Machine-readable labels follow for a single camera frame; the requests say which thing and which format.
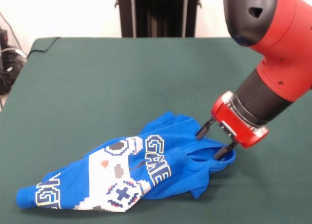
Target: green cloth surface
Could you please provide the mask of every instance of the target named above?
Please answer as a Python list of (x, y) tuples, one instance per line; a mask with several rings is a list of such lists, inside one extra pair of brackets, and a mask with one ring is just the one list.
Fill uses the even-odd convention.
[[(239, 146), (235, 163), (211, 176), (198, 200), (141, 200), (127, 213), (20, 210), (15, 203), (19, 188), (107, 140), (137, 134), (166, 111), (203, 124), (215, 100), (260, 61), (230, 38), (36, 40), (0, 113), (0, 223), (311, 223), (310, 94), (268, 125), (264, 141)], [(217, 124), (208, 137), (230, 142)]]

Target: blue t-shirt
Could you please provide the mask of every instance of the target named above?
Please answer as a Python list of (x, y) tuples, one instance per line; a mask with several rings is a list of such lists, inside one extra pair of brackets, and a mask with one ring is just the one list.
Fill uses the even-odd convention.
[(107, 141), (39, 184), (20, 189), (16, 202), (20, 208), (125, 212), (140, 199), (185, 192), (198, 198), (208, 187), (209, 174), (235, 160), (235, 151), (215, 160), (224, 144), (197, 141), (199, 128), (193, 118), (167, 112), (138, 135)]

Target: black cable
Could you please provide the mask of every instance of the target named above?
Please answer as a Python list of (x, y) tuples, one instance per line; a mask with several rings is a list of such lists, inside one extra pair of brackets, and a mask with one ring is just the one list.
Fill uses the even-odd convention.
[(2, 15), (1, 12), (0, 12), (0, 16), (2, 17), (2, 19), (4, 20), (4, 22), (10, 27), (10, 30), (11, 30), (11, 32), (12, 32), (12, 34), (13, 34), (13, 36), (14, 36), (14, 38), (15, 38), (17, 44), (18, 44), (18, 46), (19, 46), (19, 49), (22, 50), (22, 49), (21, 49), (21, 46), (20, 46), (20, 42), (19, 42), (19, 40), (16, 38), (16, 36), (15, 36), (15, 34), (14, 34), (14, 31), (13, 31), (13, 29), (12, 29), (10, 23), (8, 23), (8, 21), (4, 18), (4, 16)]
[(2, 55), (6, 57), (6, 66), (0, 68), (0, 95), (5, 95), (11, 91), (21, 69), (25, 65), (25, 58), (14, 50), (7, 50)]

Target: cable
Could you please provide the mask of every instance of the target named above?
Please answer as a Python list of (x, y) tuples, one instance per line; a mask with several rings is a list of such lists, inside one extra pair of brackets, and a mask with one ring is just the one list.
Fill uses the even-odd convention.
[(3, 56), (5, 56), (6, 66), (0, 69), (0, 95), (8, 94), (11, 91), (21, 69), (24, 67), (27, 59), (21, 56), (19, 49), (7, 49)]
[(22, 50), (18, 49), (17, 47), (7, 47), (7, 48), (1, 50), (1, 53), (7, 52), (7, 51), (14, 51), (17, 54), (19, 54), (22, 57), (24, 57), (25, 59), (27, 58), (26, 54)]
[(14, 38), (15, 38), (17, 44), (18, 44), (18, 46), (19, 46), (19, 49), (21, 50), (20, 42), (19, 42), (19, 40), (16, 38), (16, 36), (15, 36), (15, 34), (14, 34), (14, 31), (13, 31), (13, 29), (12, 29), (10, 23), (8, 23), (8, 21), (4, 18), (4, 16), (2, 15), (1, 12), (0, 12), (0, 16), (2, 17), (2, 19), (4, 20), (4, 22), (10, 27), (10, 30), (11, 30), (11, 32), (12, 32), (12, 34), (13, 34), (13, 36), (14, 36)]

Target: white wall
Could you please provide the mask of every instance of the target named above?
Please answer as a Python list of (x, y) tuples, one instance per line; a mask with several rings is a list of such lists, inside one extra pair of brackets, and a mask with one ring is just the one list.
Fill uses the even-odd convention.
[[(228, 37), (223, 0), (201, 0), (196, 37)], [(24, 52), (42, 37), (121, 37), (115, 0), (0, 0)], [(10, 44), (17, 45), (9, 34)]]

